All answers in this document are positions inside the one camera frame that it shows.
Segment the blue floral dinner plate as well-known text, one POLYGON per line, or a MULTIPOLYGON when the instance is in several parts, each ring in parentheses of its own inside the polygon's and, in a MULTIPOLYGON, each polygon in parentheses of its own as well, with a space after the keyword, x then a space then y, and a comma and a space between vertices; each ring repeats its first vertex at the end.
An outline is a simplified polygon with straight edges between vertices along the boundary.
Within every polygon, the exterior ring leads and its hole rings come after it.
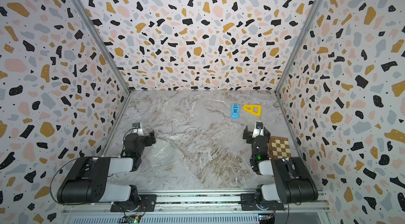
POLYGON ((183 160, 184 155, 172 142, 159 142, 152 148, 148 158, 153 167, 158 167, 183 160))

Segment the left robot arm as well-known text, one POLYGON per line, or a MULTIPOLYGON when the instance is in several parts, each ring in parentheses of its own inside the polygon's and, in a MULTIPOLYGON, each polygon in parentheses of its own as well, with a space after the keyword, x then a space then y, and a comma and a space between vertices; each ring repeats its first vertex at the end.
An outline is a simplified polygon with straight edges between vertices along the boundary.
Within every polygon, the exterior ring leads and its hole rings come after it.
POLYGON ((118 202, 137 207, 141 198, 136 186, 112 184, 108 178, 137 171, 145 147, 155 143, 154 131, 144 135, 140 129, 132 129, 124 137, 120 157, 78 158, 57 191, 57 202, 62 205, 118 202))

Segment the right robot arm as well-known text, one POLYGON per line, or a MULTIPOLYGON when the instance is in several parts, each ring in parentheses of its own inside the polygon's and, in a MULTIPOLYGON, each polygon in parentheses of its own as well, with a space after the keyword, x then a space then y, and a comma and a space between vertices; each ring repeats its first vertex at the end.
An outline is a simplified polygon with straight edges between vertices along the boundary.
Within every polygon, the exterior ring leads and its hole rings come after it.
POLYGON ((253 172, 274 179, 273 184, 257 186, 253 201, 259 209, 274 203, 300 204, 318 199, 318 189, 301 158, 271 157, 271 134, 261 122, 253 131, 245 128, 243 139, 251 145, 250 165, 253 172))

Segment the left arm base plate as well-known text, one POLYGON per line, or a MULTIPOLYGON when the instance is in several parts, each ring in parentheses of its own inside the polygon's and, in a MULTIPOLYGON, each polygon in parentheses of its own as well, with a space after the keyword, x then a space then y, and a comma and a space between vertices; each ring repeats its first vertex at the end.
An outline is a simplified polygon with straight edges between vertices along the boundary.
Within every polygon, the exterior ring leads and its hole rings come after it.
POLYGON ((156 201, 156 194, 141 194, 138 198, 135 198, 135 201, 114 202, 110 208, 110 212, 126 212, 128 214, 153 212, 155 210, 156 201))

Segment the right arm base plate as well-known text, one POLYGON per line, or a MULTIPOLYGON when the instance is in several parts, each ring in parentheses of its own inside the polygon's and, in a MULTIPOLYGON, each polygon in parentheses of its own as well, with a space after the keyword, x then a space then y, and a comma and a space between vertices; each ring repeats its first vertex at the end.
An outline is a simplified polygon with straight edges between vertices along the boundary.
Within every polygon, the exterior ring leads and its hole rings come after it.
POLYGON ((240 204, 243 211, 282 211, 285 209, 281 202, 277 200, 265 200, 258 192, 241 194, 240 204))

